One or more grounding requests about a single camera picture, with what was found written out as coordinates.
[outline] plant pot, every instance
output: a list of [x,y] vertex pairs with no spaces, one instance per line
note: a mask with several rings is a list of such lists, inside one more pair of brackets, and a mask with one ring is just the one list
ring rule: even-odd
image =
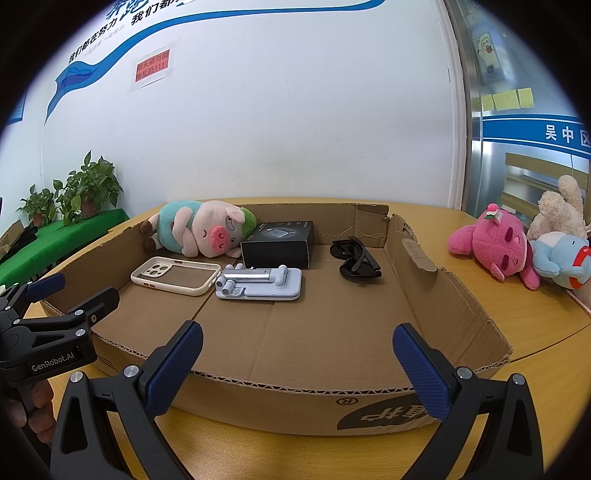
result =
[[43,226],[43,217],[40,213],[34,213],[33,214],[33,224],[37,227],[37,228],[41,228]]
[[82,202],[80,204],[80,210],[82,211],[82,218],[91,218],[100,213],[100,210],[95,207],[94,202]]

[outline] pink plush toy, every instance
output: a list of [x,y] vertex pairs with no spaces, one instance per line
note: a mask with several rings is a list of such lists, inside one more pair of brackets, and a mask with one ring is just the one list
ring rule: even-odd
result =
[[466,225],[452,233],[447,249],[456,255],[474,253],[499,281],[519,273],[527,288],[540,286],[540,276],[531,265],[533,252],[525,237],[521,221],[512,213],[491,203],[474,225]]

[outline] registered trademark symbol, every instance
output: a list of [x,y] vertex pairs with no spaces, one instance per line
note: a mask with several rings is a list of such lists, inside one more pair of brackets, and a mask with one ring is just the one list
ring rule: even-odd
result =
[[355,405],[359,400],[353,397],[340,398],[336,402],[339,405]]

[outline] white phone case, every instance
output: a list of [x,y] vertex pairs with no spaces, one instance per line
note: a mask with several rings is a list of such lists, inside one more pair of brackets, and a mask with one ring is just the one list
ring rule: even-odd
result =
[[143,287],[198,297],[211,288],[221,271],[217,264],[154,257],[134,270],[131,281]]

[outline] table surface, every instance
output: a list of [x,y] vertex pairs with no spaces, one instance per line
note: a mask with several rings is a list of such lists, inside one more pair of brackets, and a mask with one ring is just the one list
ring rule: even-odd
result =
[[[362,202],[335,199],[227,201],[239,204]],[[548,465],[570,436],[591,394],[591,319],[553,285],[529,291],[516,277],[499,283],[474,259],[449,255],[447,237],[457,228],[475,221],[467,214],[402,203],[365,203],[386,203],[391,213],[402,216],[414,230],[426,254],[461,279],[509,340],[514,350],[512,362],[500,369],[494,378],[505,380],[514,372],[526,376],[538,414],[544,462]],[[153,211],[113,228],[112,234],[147,218]],[[43,311],[39,306],[31,307],[29,315],[41,314]],[[92,366],[83,370],[90,377],[103,376]],[[64,374],[51,380],[56,392],[56,413],[68,377]],[[449,478],[462,476],[484,420],[478,418]],[[132,473],[136,478],[146,478],[119,420],[113,417],[112,421]],[[414,462],[436,428],[427,426],[408,432],[362,437],[305,437],[248,430],[197,417],[174,407],[157,423],[191,474],[203,479],[397,479]]]
[[60,258],[100,238],[128,219],[122,209],[115,209],[69,226],[58,220],[40,228],[34,242],[0,264],[0,285],[26,282]]

